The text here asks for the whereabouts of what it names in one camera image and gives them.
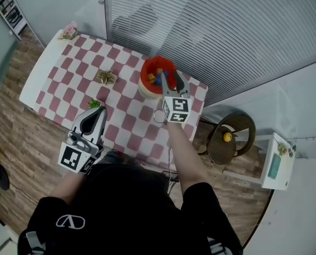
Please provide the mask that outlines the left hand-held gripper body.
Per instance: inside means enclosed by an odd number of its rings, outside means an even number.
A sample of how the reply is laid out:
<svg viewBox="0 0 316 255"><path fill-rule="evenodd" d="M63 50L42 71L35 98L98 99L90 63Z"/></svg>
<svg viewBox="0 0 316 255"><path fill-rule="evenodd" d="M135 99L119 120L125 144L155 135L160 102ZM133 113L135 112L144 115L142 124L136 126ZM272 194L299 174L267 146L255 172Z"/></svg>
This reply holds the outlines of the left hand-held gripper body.
<svg viewBox="0 0 316 255"><path fill-rule="evenodd" d="M90 138L70 130L61 144L58 164L71 172L88 174L103 151L102 131Z"/></svg>

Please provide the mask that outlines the small flower decoration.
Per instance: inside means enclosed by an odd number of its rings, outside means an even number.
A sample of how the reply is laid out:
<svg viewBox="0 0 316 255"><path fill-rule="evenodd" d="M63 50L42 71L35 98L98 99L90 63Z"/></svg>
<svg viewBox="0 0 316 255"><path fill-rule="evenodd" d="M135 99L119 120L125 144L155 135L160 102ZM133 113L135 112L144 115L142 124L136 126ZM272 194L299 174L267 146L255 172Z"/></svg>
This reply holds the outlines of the small flower decoration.
<svg viewBox="0 0 316 255"><path fill-rule="evenodd" d="M293 145L291 147L288 147L286 144L280 142L278 143L278 154L279 156L289 156L290 158L293 158L295 153L296 153L296 150L297 150L297 146L296 145Z"/></svg>

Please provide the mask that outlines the person's left shoe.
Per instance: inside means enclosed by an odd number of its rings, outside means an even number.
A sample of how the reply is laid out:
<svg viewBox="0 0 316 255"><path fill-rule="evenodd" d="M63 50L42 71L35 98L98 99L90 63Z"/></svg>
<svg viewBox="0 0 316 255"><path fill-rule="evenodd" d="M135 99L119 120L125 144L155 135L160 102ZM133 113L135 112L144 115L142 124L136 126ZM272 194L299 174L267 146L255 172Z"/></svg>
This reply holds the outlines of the person's left shoe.
<svg viewBox="0 0 316 255"><path fill-rule="evenodd" d="M120 154L116 150L110 150L108 151L103 159L101 160L102 164L121 164L122 163L122 158Z"/></svg>

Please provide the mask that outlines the red and cream bucket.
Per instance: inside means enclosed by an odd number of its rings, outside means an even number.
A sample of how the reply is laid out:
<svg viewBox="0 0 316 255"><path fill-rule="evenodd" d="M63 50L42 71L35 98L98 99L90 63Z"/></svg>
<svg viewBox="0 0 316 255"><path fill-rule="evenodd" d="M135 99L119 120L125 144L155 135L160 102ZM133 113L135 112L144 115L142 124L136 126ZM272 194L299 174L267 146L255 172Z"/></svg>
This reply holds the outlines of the red and cream bucket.
<svg viewBox="0 0 316 255"><path fill-rule="evenodd" d="M140 71L139 79L139 91L146 99L157 99L162 95L161 85L157 86L151 84L148 81L148 74L156 73L156 69L161 68L163 71L167 71L169 76L166 77L169 87L171 89L176 88L176 79L174 77L174 71L177 70L177 67L172 61L166 59L162 56L156 56L150 59L145 60L142 69Z"/></svg>

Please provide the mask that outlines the brown succulent potted plant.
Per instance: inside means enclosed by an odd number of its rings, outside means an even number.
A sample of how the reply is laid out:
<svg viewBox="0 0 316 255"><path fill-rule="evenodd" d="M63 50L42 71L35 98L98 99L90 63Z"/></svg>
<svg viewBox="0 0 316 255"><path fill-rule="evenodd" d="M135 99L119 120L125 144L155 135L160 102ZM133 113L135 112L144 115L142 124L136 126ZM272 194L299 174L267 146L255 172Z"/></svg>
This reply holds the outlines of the brown succulent potted plant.
<svg viewBox="0 0 316 255"><path fill-rule="evenodd" d="M97 79L101 82L101 84L108 85L114 84L116 81L116 76L113 74L113 70L108 71L98 71L96 75Z"/></svg>

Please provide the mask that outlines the white side table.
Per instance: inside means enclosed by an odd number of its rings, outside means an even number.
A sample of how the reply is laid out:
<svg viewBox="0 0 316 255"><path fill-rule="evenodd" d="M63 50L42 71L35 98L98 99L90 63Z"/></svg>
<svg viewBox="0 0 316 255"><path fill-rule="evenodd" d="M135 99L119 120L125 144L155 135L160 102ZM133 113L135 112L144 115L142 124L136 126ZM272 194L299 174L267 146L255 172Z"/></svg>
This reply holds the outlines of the white side table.
<svg viewBox="0 0 316 255"><path fill-rule="evenodd" d="M281 163L278 170L278 174L275 180L268 177L269 168L271 165L272 157L274 154L278 154L278 143L284 143L288 147L291 147L289 142L284 140L279 134L273 132L267 135L257 135L255 137L254 144L260 149L259 153L265 155L264 165L262 168L260 177L251 177L243 174L237 174L228 170L223 170L223 174L231 176L240 180L244 180L251 183L256 183L264 189L273 190L286 190L290 182L295 155L293 158L289 156L282 156Z"/></svg>

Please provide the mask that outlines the teal book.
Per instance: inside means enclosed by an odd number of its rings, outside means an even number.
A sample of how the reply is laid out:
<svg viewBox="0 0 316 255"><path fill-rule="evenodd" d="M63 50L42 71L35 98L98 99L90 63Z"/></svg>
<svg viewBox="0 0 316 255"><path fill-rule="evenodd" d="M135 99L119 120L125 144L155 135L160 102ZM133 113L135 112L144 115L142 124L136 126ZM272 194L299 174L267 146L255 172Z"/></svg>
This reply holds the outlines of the teal book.
<svg viewBox="0 0 316 255"><path fill-rule="evenodd" d="M281 163L281 157L278 154L274 154L272 157L271 165L268 172L268 177L275 180L278 174L278 170Z"/></svg>

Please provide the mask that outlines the person's left forearm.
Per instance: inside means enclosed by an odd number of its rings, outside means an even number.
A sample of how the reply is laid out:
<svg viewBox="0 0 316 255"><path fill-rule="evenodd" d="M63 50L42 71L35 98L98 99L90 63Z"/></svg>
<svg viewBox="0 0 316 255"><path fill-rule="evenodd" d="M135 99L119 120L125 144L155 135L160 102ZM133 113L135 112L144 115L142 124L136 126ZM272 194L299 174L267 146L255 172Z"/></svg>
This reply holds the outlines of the person's left forearm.
<svg viewBox="0 0 316 255"><path fill-rule="evenodd" d="M53 188L50 197L62 199L67 204L70 204L86 177L83 174L75 172L67 172L56 187Z"/></svg>

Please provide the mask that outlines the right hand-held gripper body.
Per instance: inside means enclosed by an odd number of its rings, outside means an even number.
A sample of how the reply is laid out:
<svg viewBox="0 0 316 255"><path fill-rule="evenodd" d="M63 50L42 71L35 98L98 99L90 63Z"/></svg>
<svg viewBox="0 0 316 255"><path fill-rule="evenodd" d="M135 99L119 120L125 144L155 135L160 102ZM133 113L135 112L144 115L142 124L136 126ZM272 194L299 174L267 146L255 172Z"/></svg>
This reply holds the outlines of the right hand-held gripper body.
<svg viewBox="0 0 316 255"><path fill-rule="evenodd" d="M192 100L187 92L170 91L163 95L162 109L167 122L185 123L191 115Z"/></svg>

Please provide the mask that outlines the dark wicker chair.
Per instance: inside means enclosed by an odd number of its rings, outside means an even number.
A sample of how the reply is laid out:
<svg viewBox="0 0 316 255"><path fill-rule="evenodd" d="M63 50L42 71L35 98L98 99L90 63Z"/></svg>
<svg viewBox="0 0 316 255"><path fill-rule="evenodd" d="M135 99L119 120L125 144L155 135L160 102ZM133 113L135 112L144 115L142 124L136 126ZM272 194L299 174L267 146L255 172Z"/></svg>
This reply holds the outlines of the dark wicker chair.
<svg viewBox="0 0 316 255"><path fill-rule="evenodd" d="M206 149L199 152L200 156L208 155L212 162L217 165L229 164L233 158L247 153L254 144L256 137L256 127L253 119L245 112L234 112L225 116L219 123L203 123L213 125L213 129L209 132L206 139ZM248 130L245 145L238 149L236 134L238 132ZM226 132L232 134L232 140L225 142L223 135Z"/></svg>

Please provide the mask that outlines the person's right forearm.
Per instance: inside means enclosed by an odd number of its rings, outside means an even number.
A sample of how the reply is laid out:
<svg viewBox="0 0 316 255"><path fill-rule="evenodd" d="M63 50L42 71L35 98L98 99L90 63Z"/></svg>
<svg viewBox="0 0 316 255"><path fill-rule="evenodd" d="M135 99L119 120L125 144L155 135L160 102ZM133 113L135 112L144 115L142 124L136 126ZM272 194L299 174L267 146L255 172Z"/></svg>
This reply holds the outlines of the person's right forearm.
<svg viewBox="0 0 316 255"><path fill-rule="evenodd" d="M208 183L206 168L180 124L167 123L170 146L182 194L198 183Z"/></svg>

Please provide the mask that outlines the person's black shirt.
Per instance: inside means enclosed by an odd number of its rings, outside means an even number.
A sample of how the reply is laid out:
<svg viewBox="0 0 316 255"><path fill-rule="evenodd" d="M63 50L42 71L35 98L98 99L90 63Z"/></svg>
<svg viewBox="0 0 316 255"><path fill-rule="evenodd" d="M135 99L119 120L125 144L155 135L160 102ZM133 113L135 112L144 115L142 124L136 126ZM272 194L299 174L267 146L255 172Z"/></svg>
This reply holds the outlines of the person's black shirt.
<svg viewBox="0 0 316 255"><path fill-rule="evenodd" d="M18 255L243 255L208 183L177 208L162 174L131 165L96 165L70 204L39 200Z"/></svg>

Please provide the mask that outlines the black metal frame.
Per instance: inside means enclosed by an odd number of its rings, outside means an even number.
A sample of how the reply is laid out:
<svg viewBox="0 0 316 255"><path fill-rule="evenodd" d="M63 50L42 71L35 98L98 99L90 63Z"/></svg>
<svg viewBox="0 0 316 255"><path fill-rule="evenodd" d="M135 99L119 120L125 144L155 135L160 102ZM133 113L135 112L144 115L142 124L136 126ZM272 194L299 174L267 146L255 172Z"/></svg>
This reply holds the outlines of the black metal frame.
<svg viewBox="0 0 316 255"><path fill-rule="evenodd" d="M164 174L168 179L168 189L167 193L170 195L173 187L176 185L176 183L179 183L178 174L175 171L162 171L162 174Z"/></svg>

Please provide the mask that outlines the white window blinds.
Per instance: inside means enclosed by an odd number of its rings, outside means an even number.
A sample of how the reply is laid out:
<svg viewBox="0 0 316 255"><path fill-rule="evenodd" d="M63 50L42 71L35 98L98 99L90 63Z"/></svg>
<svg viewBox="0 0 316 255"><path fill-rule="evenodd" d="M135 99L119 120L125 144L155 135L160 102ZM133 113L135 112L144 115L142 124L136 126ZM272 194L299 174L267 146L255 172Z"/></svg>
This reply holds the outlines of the white window blinds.
<svg viewBox="0 0 316 255"><path fill-rule="evenodd" d="M316 62L316 0L105 0L108 39L162 56L210 105Z"/></svg>

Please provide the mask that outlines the pink checkered tablecloth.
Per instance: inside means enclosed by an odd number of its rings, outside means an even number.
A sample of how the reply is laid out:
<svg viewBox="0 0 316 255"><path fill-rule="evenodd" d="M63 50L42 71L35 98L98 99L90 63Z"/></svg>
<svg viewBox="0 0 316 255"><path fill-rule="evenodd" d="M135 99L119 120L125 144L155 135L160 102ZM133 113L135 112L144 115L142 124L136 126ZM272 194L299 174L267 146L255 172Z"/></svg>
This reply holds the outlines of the pink checkered tablecloth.
<svg viewBox="0 0 316 255"><path fill-rule="evenodd" d="M174 168L169 134L162 124L160 101L139 92L145 57L137 52L87 35L67 41L35 102L40 115L71 128L89 108L91 99L107 108L104 145L144 162ZM114 84L104 85L98 71L113 70Z"/></svg>

